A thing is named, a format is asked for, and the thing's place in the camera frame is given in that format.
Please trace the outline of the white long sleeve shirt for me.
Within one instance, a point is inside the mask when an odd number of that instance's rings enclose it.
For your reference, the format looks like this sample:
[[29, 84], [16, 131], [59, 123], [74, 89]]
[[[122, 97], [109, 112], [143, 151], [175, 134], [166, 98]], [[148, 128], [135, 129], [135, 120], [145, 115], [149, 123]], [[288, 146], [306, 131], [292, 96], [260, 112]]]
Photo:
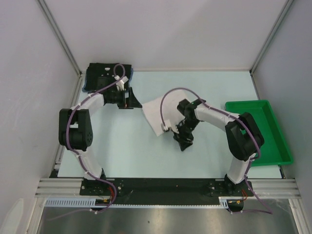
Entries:
[[[179, 102], [184, 99], [188, 100], [186, 93], [182, 90], [178, 90], [168, 94], [162, 104], [163, 120], [170, 120], [171, 130], [175, 133], [178, 133], [176, 126], [184, 119], [183, 114], [177, 110]], [[159, 97], [150, 102], [144, 103], [142, 106], [145, 118], [157, 137], [164, 133], [161, 128], [161, 123], [163, 122], [160, 114], [161, 100], [162, 97]]]

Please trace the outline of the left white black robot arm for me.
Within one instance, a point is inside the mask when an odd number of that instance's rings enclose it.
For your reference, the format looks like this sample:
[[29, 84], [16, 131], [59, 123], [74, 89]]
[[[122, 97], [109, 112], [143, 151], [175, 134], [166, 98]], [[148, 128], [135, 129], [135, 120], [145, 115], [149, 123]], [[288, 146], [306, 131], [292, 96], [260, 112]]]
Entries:
[[99, 77], [96, 89], [88, 92], [85, 99], [69, 109], [60, 110], [58, 122], [60, 145], [76, 157], [84, 171], [84, 178], [92, 180], [90, 188], [97, 195], [107, 191], [109, 182], [91, 150], [91, 116], [106, 104], [115, 104], [119, 109], [142, 108], [127, 76]]

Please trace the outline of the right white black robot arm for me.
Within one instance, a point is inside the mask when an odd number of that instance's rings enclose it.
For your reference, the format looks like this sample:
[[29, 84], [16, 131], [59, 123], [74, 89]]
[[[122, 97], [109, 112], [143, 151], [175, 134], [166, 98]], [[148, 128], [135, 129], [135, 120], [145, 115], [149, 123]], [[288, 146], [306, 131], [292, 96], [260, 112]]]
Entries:
[[226, 133], [228, 147], [233, 155], [230, 169], [224, 177], [224, 189], [229, 195], [240, 194], [247, 180], [247, 173], [260, 148], [264, 137], [250, 113], [235, 114], [209, 106], [199, 99], [179, 102], [177, 110], [184, 116], [176, 126], [174, 139], [180, 150], [192, 146], [192, 131], [200, 122], [207, 122]]

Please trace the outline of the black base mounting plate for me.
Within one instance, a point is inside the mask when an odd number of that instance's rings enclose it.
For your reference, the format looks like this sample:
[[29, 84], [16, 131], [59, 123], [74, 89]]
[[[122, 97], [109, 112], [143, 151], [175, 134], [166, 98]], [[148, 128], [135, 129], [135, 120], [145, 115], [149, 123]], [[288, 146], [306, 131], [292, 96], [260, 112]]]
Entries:
[[219, 197], [252, 197], [251, 183], [231, 185], [215, 178], [110, 178], [110, 185], [83, 179], [79, 194], [108, 198], [116, 205], [216, 205]]

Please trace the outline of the green plastic tray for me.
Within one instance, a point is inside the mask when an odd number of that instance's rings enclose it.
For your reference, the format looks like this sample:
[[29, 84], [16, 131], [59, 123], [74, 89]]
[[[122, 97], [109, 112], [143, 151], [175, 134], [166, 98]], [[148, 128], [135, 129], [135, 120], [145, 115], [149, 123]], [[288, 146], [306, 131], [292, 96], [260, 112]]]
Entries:
[[225, 103], [228, 112], [242, 114], [250, 113], [255, 119], [265, 143], [261, 146], [261, 157], [252, 163], [252, 166], [290, 165], [293, 156], [285, 137], [280, 129], [269, 101], [247, 100], [229, 101]]

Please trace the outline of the aluminium front rail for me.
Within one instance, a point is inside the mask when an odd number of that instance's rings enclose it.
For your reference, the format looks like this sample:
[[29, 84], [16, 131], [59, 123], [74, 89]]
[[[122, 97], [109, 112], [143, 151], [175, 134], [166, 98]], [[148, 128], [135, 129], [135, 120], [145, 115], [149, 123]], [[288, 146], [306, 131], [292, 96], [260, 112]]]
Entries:
[[[253, 191], [263, 199], [299, 199], [295, 179], [250, 179]], [[37, 197], [79, 197], [82, 178], [42, 178]]]

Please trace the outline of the left aluminium frame post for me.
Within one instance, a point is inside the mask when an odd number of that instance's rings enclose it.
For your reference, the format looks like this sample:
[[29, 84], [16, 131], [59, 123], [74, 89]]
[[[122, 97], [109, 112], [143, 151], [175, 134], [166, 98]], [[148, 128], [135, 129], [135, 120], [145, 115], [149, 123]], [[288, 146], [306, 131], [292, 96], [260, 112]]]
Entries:
[[68, 58], [71, 66], [73, 67], [75, 73], [78, 75], [78, 77], [81, 76], [82, 71], [80, 70], [78, 63], [76, 62], [73, 53], [63, 35], [61, 32], [57, 21], [55, 17], [52, 14], [52, 11], [50, 10], [48, 4], [46, 3], [45, 0], [36, 0], [36, 3], [38, 4], [40, 10], [42, 11], [43, 16], [45, 17], [47, 23], [49, 24], [52, 32], [54, 33], [57, 41], [59, 42], [62, 50], [64, 51], [66, 57]]

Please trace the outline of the aluminium frame post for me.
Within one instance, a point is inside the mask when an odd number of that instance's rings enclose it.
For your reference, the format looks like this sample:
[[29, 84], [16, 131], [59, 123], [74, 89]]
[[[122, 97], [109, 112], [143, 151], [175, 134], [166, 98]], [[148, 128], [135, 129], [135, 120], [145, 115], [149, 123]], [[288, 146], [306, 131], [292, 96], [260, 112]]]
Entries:
[[45, 17], [47, 23], [49, 24], [52, 32], [54, 33], [57, 41], [59, 42], [62, 50], [64, 51], [66, 57], [68, 58], [71, 66], [73, 67], [75, 73], [78, 75], [78, 77], [81, 76], [82, 71], [80, 70], [78, 63], [76, 62], [73, 53], [63, 35], [61, 32], [57, 21], [55, 17], [52, 14], [52, 11], [50, 10], [48, 4], [46, 3], [45, 0], [36, 0], [36, 3], [38, 4], [40, 10], [42, 11], [43, 16]]
[[249, 72], [250, 75], [253, 76], [256, 69], [258, 68], [260, 62], [262, 61], [263, 57], [265, 56], [271, 42], [273, 41], [274, 37], [277, 34], [277, 31], [279, 30], [279, 28], [281, 27], [283, 21], [285, 20], [288, 12], [290, 11], [292, 5], [294, 4], [294, 0], [287, 0], [285, 1], [285, 4], [283, 5], [280, 13], [278, 14], [268, 36], [266, 37], [264, 44], [262, 45], [259, 53], [257, 54]]

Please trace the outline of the right aluminium frame post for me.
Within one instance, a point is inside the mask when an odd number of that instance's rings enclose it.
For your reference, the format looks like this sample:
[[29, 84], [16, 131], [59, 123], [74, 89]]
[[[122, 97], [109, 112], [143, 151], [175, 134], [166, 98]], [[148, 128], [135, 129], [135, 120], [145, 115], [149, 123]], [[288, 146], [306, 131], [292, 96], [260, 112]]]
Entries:
[[271, 42], [273, 41], [274, 37], [277, 34], [277, 31], [279, 30], [279, 28], [281, 27], [283, 21], [285, 20], [288, 12], [290, 11], [292, 5], [294, 4], [294, 0], [287, 0], [285, 1], [285, 4], [283, 5], [280, 13], [278, 14], [268, 36], [266, 37], [264, 44], [262, 45], [259, 53], [257, 54], [249, 72], [250, 75], [253, 76], [256, 69], [258, 68], [260, 62], [262, 61], [263, 57], [265, 56]]

